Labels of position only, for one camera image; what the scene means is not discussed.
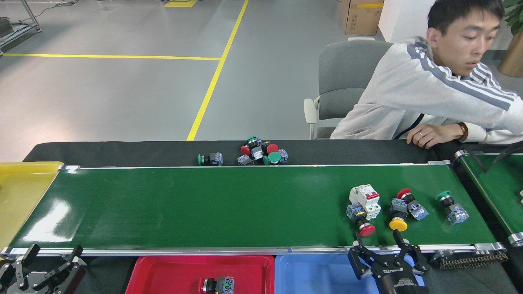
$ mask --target green conveyor belt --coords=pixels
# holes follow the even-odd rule
[[[476,157],[489,167],[497,154],[478,154]],[[497,162],[487,173],[471,155],[459,158],[474,185],[486,200],[506,232],[523,232],[523,155],[515,154]]]
[[[10,247],[180,248],[351,246],[352,187],[380,193],[367,245],[394,245],[389,207],[410,188],[430,215],[412,216],[412,244],[493,243],[448,165],[80,168],[61,170]],[[434,198],[449,190],[470,215],[451,225]]]

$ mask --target yellow floor line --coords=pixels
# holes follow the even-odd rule
[[[182,0],[182,1],[171,1],[164,5],[164,7],[193,7],[196,0]]]
[[[201,120],[203,118],[203,115],[205,114],[205,110],[207,110],[207,106],[209,105],[209,101],[211,100],[212,93],[214,92],[214,88],[216,87],[216,83],[218,81],[218,78],[220,77],[220,73],[222,72],[223,64],[225,63],[225,60],[227,59],[227,55],[229,54],[229,50],[232,45],[232,41],[234,40],[234,37],[236,36],[236,32],[238,31],[238,27],[240,26],[240,22],[242,21],[242,18],[243,18],[243,15],[245,13],[245,9],[247,8],[248,3],[249,3],[249,0],[245,0],[243,3],[242,10],[240,11],[240,14],[238,15],[238,19],[236,20],[236,24],[234,25],[234,28],[232,29],[232,33],[229,37],[227,45],[225,46],[225,50],[223,51],[222,58],[220,58],[218,67],[216,68],[216,71],[214,72],[214,76],[212,77],[211,84],[209,85],[209,88],[207,89],[207,93],[205,94],[205,98],[203,99],[203,102],[200,106],[200,110],[198,111],[198,114],[196,115],[196,119],[195,119],[194,123],[192,124],[191,131],[189,132],[189,136],[187,136],[187,141],[193,141],[196,137],[196,132],[198,132],[198,128],[200,127]]]
[[[81,54],[23,54],[4,53],[4,56],[23,57],[71,57],[71,58],[130,58],[130,59],[182,59],[182,60],[220,60],[219,57],[159,56],[159,55],[81,55]]]

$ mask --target gray office chair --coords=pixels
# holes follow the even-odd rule
[[[303,101],[310,139],[331,136],[336,127],[317,128],[314,132],[314,124],[318,119],[344,118],[354,108],[391,45],[382,41],[352,40],[334,43],[322,50],[318,77],[320,95],[314,101]]]

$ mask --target man's hair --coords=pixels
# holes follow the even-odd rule
[[[505,15],[501,0],[436,0],[428,13],[428,27],[445,35],[455,20],[466,18],[474,10],[490,13],[500,20]]]

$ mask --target yellow tray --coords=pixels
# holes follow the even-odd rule
[[[0,163],[0,251],[25,223],[61,162]]]

